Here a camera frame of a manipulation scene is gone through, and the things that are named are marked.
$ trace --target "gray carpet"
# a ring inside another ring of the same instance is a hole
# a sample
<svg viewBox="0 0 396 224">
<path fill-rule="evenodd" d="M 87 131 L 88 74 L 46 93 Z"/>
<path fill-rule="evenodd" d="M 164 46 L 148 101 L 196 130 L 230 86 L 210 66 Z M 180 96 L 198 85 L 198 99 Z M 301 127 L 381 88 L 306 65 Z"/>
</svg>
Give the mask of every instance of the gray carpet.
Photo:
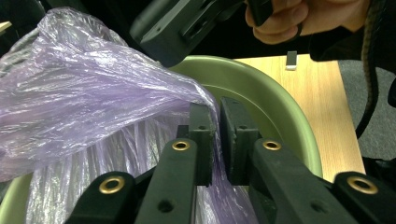
<svg viewBox="0 0 396 224">
<path fill-rule="evenodd" d="M 362 64 L 356 61 L 340 61 L 339 65 L 356 128 L 367 99 Z M 379 83 L 378 104 L 370 124 L 359 139 L 359 145 L 362 156 L 389 160 L 396 158 L 396 108 L 388 105 L 389 87 L 396 76 L 382 69 L 376 71 Z"/>
</svg>

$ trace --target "finger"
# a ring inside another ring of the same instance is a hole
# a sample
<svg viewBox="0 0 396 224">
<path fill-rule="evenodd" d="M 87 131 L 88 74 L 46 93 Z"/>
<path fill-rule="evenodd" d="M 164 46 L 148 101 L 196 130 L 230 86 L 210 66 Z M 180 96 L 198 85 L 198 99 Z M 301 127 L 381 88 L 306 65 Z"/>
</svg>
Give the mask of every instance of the finger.
<svg viewBox="0 0 396 224">
<path fill-rule="evenodd" d="M 285 41 L 288 41 L 292 38 L 294 38 L 297 35 L 298 32 L 298 27 L 293 26 L 289 28 L 289 30 L 280 33 L 280 34 L 275 34 L 275 35 L 267 35 L 263 34 L 260 32 L 257 32 L 256 29 L 253 28 L 253 34 L 254 36 L 259 39 L 262 43 L 269 44 L 269 45 L 274 45 L 274 44 L 279 44 Z"/>
<path fill-rule="evenodd" d="M 256 26 L 255 23 L 254 23 L 254 20 L 253 20 L 253 16 L 251 14 L 250 7 L 247 7 L 247 10 L 245 12 L 245 21 L 247 22 L 247 25 L 249 27 L 255 27 Z"/>
<path fill-rule="evenodd" d="M 255 27 L 257 32 L 266 35 L 275 35 L 288 31 L 291 27 L 301 23 L 308 16 L 308 5 L 301 3 L 295 8 L 283 10 L 268 18 L 259 27 Z"/>
<path fill-rule="evenodd" d="M 272 0 L 274 13 L 295 7 L 302 3 L 303 0 Z"/>
<path fill-rule="evenodd" d="M 274 14 L 289 8 L 296 7 L 302 1 L 303 0 L 272 0 Z M 248 0 L 245 0 L 244 3 L 247 4 L 247 10 L 245 13 L 247 25 L 253 27 L 255 26 L 255 23 L 251 14 L 250 7 L 248 6 Z"/>
</svg>

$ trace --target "plastic bag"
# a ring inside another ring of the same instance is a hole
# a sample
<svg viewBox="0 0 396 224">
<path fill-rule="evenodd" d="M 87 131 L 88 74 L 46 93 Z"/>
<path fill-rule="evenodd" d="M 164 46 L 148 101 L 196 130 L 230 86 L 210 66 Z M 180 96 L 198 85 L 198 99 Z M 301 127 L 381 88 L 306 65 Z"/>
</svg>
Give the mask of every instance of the plastic bag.
<svg viewBox="0 0 396 224">
<path fill-rule="evenodd" d="M 214 98 L 195 80 L 128 48 L 92 16 L 53 9 L 31 40 L 22 40 L 24 53 L 13 48 L 0 60 L 7 73 L 0 79 L 0 181 L 35 171 L 27 223 L 64 222 L 100 174 L 137 176 L 156 165 L 177 125 L 188 124 L 190 102 L 209 105 L 218 120 Z M 17 54 L 27 59 L 10 67 Z M 255 223 L 246 192 L 227 181 L 219 135 L 216 141 L 213 186 L 198 188 L 196 220 Z"/>
</svg>

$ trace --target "wooden table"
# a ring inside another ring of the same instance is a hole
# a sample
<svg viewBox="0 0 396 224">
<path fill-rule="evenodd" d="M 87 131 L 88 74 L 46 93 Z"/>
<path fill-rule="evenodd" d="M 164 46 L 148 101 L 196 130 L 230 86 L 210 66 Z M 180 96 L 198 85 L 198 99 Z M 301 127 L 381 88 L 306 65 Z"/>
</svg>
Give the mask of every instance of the wooden table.
<svg viewBox="0 0 396 224">
<path fill-rule="evenodd" d="M 11 26 L 11 22 L 9 21 L 0 22 L 0 35 L 2 35 L 6 31 L 6 29 L 10 26 Z"/>
<path fill-rule="evenodd" d="M 338 62 L 316 63 L 298 55 L 297 69 L 286 70 L 286 56 L 237 60 L 272 77 L 304 111 L 318 143 L 323 178 L 337 173 L 364 173 Z"/>
</svg>

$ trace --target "screw hole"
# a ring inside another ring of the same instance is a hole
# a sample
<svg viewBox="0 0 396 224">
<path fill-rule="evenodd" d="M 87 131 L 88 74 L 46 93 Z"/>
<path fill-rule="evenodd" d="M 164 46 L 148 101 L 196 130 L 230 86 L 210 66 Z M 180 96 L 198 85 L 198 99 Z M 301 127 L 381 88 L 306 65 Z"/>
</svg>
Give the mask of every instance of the screw hole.
<svg viewBox="0 0 396 224">
<path fill-rule="evenodd" d="M 162 213 L 172 212 L 173 209 L 174 209 L 174 206 L 168 200 L 162 200 L 158 204 L 158 210 L 160 210 Z"/>
<path fill-rule="evenodd" d="M 265 141 L 262 145 L 269 150 L 279 150 L 282 148 L 282 146 L 275 141 Z"/>
<path fill-rule="evenodd" d="M 117 181 L 117 180 L 111 180 L 111 181 L 109 181 L 109 182 L 107 182 L 106 183 L 106 188 L 108 188 L 108 189 L 114 189 L 116 186 L 118 186 L 119 185 L 119 181 Z"/>
<path fill-rule="evenodd" d="M 172 144 L 172 148 L 177 151 L 184 151 L 190 148 L 190 144 L 188 142 L 175 142 Z"/>
</svg>

